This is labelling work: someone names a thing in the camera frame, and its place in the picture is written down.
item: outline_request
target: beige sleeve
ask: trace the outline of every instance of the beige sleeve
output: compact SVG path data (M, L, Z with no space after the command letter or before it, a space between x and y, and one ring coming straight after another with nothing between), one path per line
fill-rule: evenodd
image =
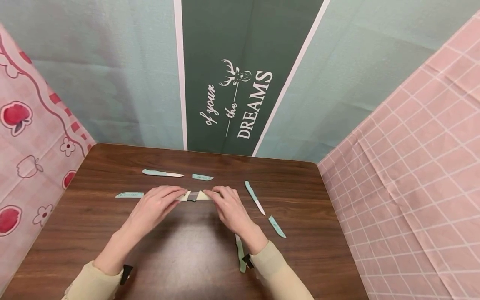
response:
M275 300L313 300L306 286L271 241L260 253L251 255L250 260Z
M67 288L62 300L111 300L115 298L122 274L123 270L115 276L105 275L89 262Z

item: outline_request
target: pink floral fabric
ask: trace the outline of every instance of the pink floral fabric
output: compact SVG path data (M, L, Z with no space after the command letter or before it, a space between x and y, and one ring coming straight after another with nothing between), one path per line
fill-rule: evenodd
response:
M370 299L480 299L480 12L319 169Z
M95 144L0 24L0 295Z

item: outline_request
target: dark green stripe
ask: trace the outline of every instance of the dark green stripe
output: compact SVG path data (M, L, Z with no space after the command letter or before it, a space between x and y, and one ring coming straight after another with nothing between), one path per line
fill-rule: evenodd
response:
M182 1L189 150L252 154L322 2Z

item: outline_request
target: wooden table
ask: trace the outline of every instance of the wooden table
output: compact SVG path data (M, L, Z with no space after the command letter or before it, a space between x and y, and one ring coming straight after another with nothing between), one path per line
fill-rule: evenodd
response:
M185 174L142 174L142 169ZM214 176L192 179L192 173ZM249 196L250 181L267 213ZM317 166L310 162L113 144L94 146L8 286L2 300L54 300L95 259L138 199L159 185L238 190L250 217L316 299L368 299ZM273 215L287 238L268 222ZM133 276L116 299L269 299L252 270L242 274L235 236L210 201L180 203L131 253Z

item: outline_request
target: pink checkered fabric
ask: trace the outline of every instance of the pink checkered fabric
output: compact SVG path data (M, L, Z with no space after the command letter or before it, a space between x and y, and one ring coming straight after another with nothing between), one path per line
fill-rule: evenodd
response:
M318 166L370 299L480 299L480 12Z
M0 295L94 144L0 24Z

